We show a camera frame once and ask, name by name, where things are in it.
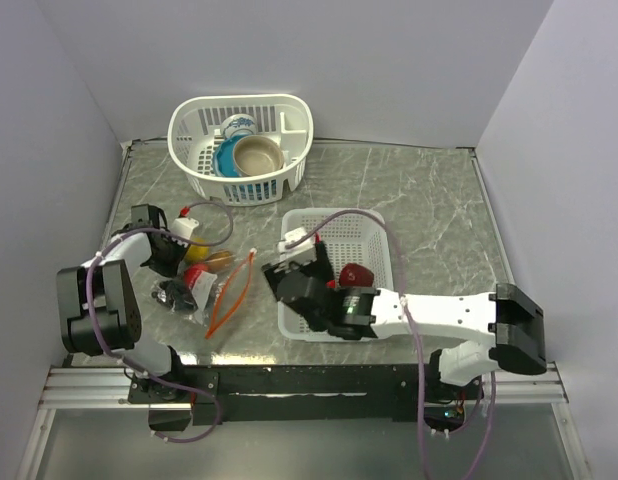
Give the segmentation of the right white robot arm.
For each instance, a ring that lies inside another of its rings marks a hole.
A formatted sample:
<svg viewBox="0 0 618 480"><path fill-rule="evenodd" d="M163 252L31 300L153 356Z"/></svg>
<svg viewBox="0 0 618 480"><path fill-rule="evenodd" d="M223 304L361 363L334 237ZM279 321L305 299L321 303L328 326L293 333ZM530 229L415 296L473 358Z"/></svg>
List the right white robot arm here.
<svg viewBox="0 0 618 480"><path fill-rule="evenodd" d="M335 286L323 243L283 253L262 271L275 300L313 332L343 341L408 334L457 340L430 357L426 384L438 398L496 369L526 376L547 370L543 309L514 284L465 296Z"/></svg>

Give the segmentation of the red fake apple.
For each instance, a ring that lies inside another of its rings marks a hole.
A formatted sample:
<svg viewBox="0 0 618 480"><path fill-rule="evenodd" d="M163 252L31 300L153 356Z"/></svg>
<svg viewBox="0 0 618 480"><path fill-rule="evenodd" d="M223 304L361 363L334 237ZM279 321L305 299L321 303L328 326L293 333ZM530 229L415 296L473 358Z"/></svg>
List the red fake apple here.
<svg viewBox="0 0 618 480"><path fill-rule="evenodd" d="M372 287L375 275L358 263L348 263L340 271L338 284L341 287Z"/></svg>

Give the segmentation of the yellow fake lemon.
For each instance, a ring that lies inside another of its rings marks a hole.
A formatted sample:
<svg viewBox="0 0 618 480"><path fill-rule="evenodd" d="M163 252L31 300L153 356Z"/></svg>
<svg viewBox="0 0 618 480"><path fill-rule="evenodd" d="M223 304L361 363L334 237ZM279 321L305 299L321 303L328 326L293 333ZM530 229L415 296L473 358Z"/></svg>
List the yellow fake lemon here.
<svg viewBox="0 0 618 480"><path fill-rule="evenodd" d="M194 243L189 245L184 256L184 261L187 264L202 263L210 255L210 248L204 245L202 238L194 237L193 241Z"/></svg>

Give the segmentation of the brown fake potato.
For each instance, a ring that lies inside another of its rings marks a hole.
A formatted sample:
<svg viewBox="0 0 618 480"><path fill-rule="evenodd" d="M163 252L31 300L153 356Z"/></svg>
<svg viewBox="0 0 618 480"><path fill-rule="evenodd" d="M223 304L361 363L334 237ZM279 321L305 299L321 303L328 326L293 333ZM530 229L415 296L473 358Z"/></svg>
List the brown fake potato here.
<svg viewBox="0 0 618 480"><path fill-rule="evenodd" d="M207 271L212 274L220 274L230 268L235 260L235 255L229 250L220 250L210 254L204 261Z"/></svg>

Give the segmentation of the clear zip top bag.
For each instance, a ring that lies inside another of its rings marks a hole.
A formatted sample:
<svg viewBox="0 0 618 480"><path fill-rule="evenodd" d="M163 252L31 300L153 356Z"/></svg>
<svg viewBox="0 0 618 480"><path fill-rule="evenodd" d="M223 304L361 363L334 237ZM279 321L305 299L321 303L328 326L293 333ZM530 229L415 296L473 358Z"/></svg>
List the clear zip top bag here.
<svg viewBox="0 0 618 480"><path fill-rule="evenodd" d="M220 274L211 273L209 280L200 281L193 290L190 290L197 304L195 312L174 312L166 309L173 314L181 314L191 322L202 326L205 330L204 338L211 339L236 315L245 302L254 275L256 255L255 248L251 248L241 259L235 255L234 263L230 268ZM190 265L193 264L185 262L181 272L173 279L183 282L183 273Z"/></svg>

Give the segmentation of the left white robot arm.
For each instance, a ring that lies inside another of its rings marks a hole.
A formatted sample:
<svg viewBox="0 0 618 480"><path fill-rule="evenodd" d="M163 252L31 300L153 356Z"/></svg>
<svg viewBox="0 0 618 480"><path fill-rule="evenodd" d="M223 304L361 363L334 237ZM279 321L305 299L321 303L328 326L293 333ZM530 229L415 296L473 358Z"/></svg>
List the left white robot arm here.
<svg viewBox="0 0 618 480"><path fill-rule="evenodd" d="M186 395L188 378L175 350L142 333L140 308L131 277L147 267L173 279L199 222L180 216L166 220L164 210L141 204L131 221L116 230L105 251L92 261L56 275L61 339L65 349L91 357L105 353L133 371L132 385L148 396L175 402Z"/></svg>

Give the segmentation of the dark fake grapes bunch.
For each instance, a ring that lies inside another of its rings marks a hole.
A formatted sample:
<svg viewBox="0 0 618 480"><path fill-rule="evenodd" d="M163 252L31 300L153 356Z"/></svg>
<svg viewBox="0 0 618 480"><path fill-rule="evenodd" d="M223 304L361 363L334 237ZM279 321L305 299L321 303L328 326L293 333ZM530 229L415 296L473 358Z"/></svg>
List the dark fake grapes bunch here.
<svg viewBox="0 0 618 480"><path fill-rule="evenodd" d="M179 279L159 282L151 296L158 304L174 312L193 313L197 310L197 304L190 289Z"/></svg>

